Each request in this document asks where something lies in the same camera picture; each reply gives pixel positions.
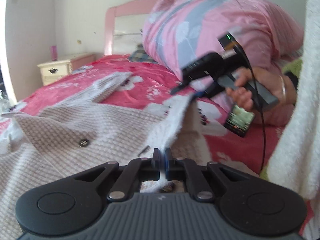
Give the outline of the person's right hand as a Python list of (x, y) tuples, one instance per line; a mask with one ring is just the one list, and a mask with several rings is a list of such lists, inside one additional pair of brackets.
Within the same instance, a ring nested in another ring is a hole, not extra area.
[(234, 88), (226, 88), (226, 93), (246, 111), (252, 111), (254, 97), (273, 96), (276, 106), (294, 105), (297, 100), (296, 79), (292, 75), (274, 74), (260, 67), (240, 68), (236, 72)]

